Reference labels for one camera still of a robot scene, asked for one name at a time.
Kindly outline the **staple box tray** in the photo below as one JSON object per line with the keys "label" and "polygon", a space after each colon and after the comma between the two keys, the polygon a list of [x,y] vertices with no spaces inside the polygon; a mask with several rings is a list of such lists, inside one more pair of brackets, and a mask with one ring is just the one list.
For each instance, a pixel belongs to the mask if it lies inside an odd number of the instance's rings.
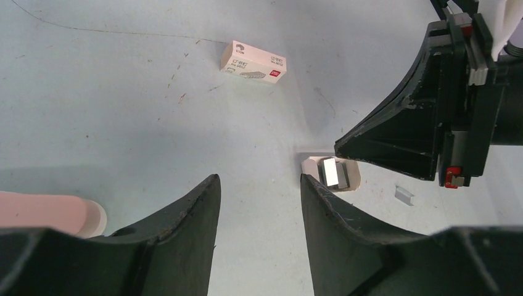
{"label": "staple box tray", "polygon": [[333,192],[350,192],[361,185],[358,162],[334,156],[310,156],[301,162],[302,173]]}

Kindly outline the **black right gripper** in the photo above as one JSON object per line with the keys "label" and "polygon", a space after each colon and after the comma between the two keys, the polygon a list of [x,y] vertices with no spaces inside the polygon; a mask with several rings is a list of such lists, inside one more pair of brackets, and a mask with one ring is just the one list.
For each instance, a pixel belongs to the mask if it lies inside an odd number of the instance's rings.
{"label": "black right gripper", "polygon": [[[336,156],[370,163],[423,181],[468,187],[482,176],[488,150],[522,145],[522,42],[510,37],[498,60],[481,14],[439,12],[400,84],[334,144]],[[453,81],[458,27],[464,39],[456,102],[447,102]],[[445,109],[452,118],[443,131]]]}

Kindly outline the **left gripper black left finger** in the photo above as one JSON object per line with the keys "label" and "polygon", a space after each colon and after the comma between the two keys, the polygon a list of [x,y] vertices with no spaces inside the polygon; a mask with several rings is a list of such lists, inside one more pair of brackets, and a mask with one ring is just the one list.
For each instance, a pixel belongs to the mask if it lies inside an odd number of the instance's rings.
{"label": "left gripper black left finger", "polygon": [[207,295],[221,204],[209,175],[109,236],[1,230],[2,295]]}

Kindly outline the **white staple box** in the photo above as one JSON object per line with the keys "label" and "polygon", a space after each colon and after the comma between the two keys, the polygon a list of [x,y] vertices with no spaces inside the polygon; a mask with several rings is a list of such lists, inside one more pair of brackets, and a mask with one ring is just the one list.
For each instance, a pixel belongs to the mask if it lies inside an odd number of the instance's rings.
{"label": "white staple box", "polygon": [[276,84],[287,73],[287,61],[280,55],[243,42],[232,41],[221,57],[220,72]]}

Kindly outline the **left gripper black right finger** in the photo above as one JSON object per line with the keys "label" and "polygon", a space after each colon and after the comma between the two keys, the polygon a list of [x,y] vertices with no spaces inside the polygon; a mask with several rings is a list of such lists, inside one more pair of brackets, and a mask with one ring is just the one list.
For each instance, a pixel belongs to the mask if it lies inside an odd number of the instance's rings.
{"label": "left gripper black right finger", "polygon": [[522,228],[459,226],[431,235],[379,220],[300,178],[315,295],[521,295]]}

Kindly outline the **metal staple strip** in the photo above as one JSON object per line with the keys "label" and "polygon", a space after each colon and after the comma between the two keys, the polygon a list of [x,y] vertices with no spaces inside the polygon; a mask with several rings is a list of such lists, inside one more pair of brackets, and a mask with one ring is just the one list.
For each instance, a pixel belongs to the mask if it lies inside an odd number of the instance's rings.
{"label": "metal staple strip", "polygon": [[349,188],[345,164],[336,160],[334,157],[323,158],[319,161],[323,174],[323,184],[331,189],[345,190]]}
{"label": "metal staple strip", "polygon": [[404,204],[412,207],[413,204],[413,197],[414,194],[412,194],[410,191],[407,191],[405,188],[401,186],[396,186],[395,188],[395,198],[399,201],[403,202]]}

